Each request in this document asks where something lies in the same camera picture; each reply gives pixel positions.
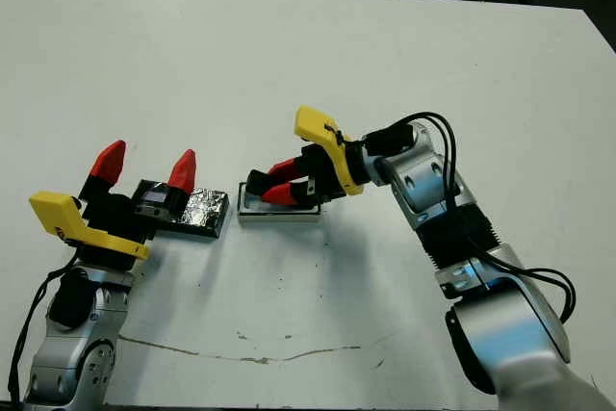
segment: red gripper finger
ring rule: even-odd
[[[119,174],[122,172],[125,152],[126,142],[124,140],[110,144],[96,158],[96,162],[90,170],[90,175],[102,178],[112,186],[115,185]]]
[[[295,158],[274,165],[268,172],[278,182],[288,182],[305,176],[299,171]]]
[[[283,183],[267,190],[261,199],[270,204],[278,204],[280,206],[295,206],[297,201],[291,194],[291,184]]]
[[[179,188],[187,194],[191,194],[194,190],[194,173],[196,172],[196,159],[194,157],[194,151],[187,149],[182,157],[179,159],[167,184],[170,187]]]

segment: white table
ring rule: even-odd
[[[446,115],[460,171],[500,236],[527,265],[575,280],[573,368],[616,399],[616,57],[584,13],[443,0],[0,0],[0,14],[0,384],[35,288],[70,255],[42,232],[29,195],[79,192],[98,151],[124,138],[118,191],[166,179],[192,147],[197,185],[233,204],[251,168],[299,153],[295,109],[310,104],[355,136],[418,110]],[[230,214],[217,241],[151,247],[121,333],[198,355],[119,341],[109,403],[496,406],[465,379],[444,327],[449,303],[386,188],[327,204],[318,225],[241,227]],[[559,310],[561,293],[546,292]],[[23,386],[43,327],[39,310]]]

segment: foil-wrapped block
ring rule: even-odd
[[[168,221],[162,229],[217,238],[228,207],[227,193],[195,188],[182,217]]]

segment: crack on table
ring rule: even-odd
[[[267,356],[264,356],[262,358],[251,358],[251,357],[237,358],[237,357],[223,356],[223,355],[208,355],[205,353],[200,353],[198,351],[184,350],[182,348],[164,346],[162,344],[155,344],[153,342],[141,341],[139,339],[133,339],[130,337],[122,336],[121,334],[119,334],[117,337],[119,338],[119,340],[124,341],[124,342],[130,342],[132,344],[139,344],[141,346],[146,346],[146,347],[162,348],[164,350],[174,351],[176,353],[183,353],[185,355],[190,355],[190,356],[201,356],[204,358],[212,358],[214,360],[244,361],[247,363],[255,363],[257,365],[268,365],[269,363],[283,363],[287,361],[294,361],[298,358],[303,358],[304,356],[318,355],[322,353],[333,353],[335,351],[340,351],[340,350],[357,350],[361,348],[361,346],[342,346],[342,347],[333,347],[333,348],[320,348],[316,350],[304,351],[302,353],[298,353],[297,355],[289,356],[287,358],[269,358]]]
[[[139,344],[141,346],[162,348],[164,350],[175,351],[176,353],[184,353],[185,355],[190,355],[190,356],[198,356],[199,355],[198,351],[184,350],[182,348],[169,347],[169,346],[164,346],[162,344],[154,344],[153,342],[140,341],[139,339],[133,339],[133,338],[130,338],[130,337],[122,336],[121,334],[118,334],[117,337],[121,341],[130,342],[132,344]]]

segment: small box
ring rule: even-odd
[[[238,191],[238,220],[245,221],[290,221],[315,222],[321,218],[321,205],[312,208],[279,206],[263,202],[255,194],[245,191],[245,182]]]

